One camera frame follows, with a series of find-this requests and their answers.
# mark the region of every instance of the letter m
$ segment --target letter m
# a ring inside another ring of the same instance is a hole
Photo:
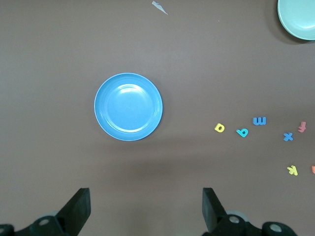
[[[254,117],[252,119],[252,123],[254,125],[265,125],[266,124],[266,117]]]

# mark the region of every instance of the plate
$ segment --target plate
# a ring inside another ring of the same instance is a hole
[[[98,89],[94,111],[107,134],[119,140],[135,141],[156,129],[163,104],[150,80],[138,74],[122,73],[110,77]]]
[[[290,34],[315,40],[315,0],[278,0],[278,15]]]

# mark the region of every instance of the blue foam letter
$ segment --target blue foam letter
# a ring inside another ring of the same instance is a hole
[[[236,132],[241,135],[243,138],[248,135],[248,130],[247,129],[241,129],[241,130],[236,130]]]
[[[267,123],[266,117],[254,117],[252,119],[254,125],[265,125]]]
[[[283,139],[284,141],[287,142],[287,141],[289,141],[289,140],[290,140],[290,141],[293,140],[292,133],[284,133],[283,135],[284,135],[284,139]]]

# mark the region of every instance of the screw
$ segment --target screw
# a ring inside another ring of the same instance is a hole
[[[270,228],[272,231],[277,232],[277,233],[282,232],[281,227],[280,227],[279,225],[276,225],[276,224],[271,224],[271,225],[269,226],[269,228]]]
[[[39,222],[39,226],[46,225],[46,224],[48,224],[48,222],[49,222],[49,220],[43,219],[43,220],[41,220],[41,221]]]
[[[236,217],[236,216],[230,216],[229,220],[234,223],[234,224],[238,224],[240,223],[240,220]]]

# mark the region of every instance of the white paper scrap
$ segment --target white paper scrap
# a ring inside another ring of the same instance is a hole
[[[152,4],[153,4],[157,9],[161,10],[161,11],[164,12],[166,15],[168,15],[168,14],[164,11],[163,7],[162,7],[160,4],[158,4],[158,3],[155,2],[155,1],[153,1]]]

